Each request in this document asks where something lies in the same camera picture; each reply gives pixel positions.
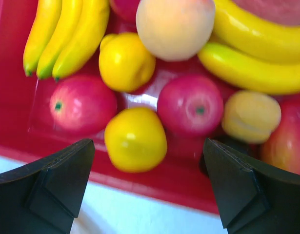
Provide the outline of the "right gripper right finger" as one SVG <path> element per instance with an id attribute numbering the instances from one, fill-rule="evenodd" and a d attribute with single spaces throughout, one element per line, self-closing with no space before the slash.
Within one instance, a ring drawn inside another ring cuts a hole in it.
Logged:
<path id="1" fill-rule="evenodd" d="M 230 234 L 300 234 L 300 175 L 206 139 L 204 161 Z"/>

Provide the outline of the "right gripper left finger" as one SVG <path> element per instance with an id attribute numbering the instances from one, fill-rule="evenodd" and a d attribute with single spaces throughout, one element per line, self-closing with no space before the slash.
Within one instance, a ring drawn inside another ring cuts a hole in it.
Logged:
<path id="1" fill-rule="evenodd" d="M 78 217 L 95 155 L 83 139 L 0 174 L 0 234 L 68 234 Z"/>

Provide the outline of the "red yellow mango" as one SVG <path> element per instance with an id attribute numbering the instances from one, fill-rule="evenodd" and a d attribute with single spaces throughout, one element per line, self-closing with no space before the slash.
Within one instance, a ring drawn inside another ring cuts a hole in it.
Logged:
<path id="1" fill-rule="evenodd" d="M 300 175 L 300 100 L 281 105 L 281 121 L 261 145 L 261 161 Z"/>

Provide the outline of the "yellow pear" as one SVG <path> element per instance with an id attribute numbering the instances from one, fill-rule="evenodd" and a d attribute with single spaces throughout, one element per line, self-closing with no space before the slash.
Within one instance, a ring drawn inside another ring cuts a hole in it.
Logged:
<path id="1" fill-rule="evenodd" d="M 112 164 L 120 171 L 142 173 L 158 166 L 167 153 L 167 138 L 156 112 L 146 107 L 125 109 L 104 131 Z"/>

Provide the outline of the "yellow lemon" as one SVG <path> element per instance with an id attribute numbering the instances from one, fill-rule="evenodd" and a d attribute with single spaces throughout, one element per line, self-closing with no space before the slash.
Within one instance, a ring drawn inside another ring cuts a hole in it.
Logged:
<path id="1" fill-rule="evenodd" d="M 134 92 L 150 81 L 155 66 L 137 33 L 108 34 L 100 43 L 100 76 L 112 90 Z"/>

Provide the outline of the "pale orange peach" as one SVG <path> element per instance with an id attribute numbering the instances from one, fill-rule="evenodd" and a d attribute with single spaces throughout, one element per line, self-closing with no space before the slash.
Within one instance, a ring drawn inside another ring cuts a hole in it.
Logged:
<path id="1" fill-rule="evenodd" d="M 208 42 L 215 10 L 212 0 L 142 0 L 136 13 L 137 32 L 157 58 L 187 60 Z"/>

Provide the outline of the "dark purple plum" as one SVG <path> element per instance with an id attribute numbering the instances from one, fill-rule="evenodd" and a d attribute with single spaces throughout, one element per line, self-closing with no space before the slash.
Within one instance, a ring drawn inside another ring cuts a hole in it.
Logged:
<path id="1" fill-rule="evenodd" d="M 214 138 L 212 138 L 213 140 L 217 140 L 227 146 L 229 146 L 230 148 L 233 148 L 245 155 L 257 158 L 257 146 L 256 145 L 250 145 L 241 141 L 238 141 L 234 138 L 231 138 L 227 135 L 221 135 L 221 136 L 216 136 Z M 208 175 L 208 171 L 206 168 L 206 164 L 205 164 L 205 160 L 204 160 L 204 153 L 202 151 L 201 153 L 201 157 L 199 160 L 199 169 L 200 171 L 206 175 L 207 177 L 209 177 Z"/>

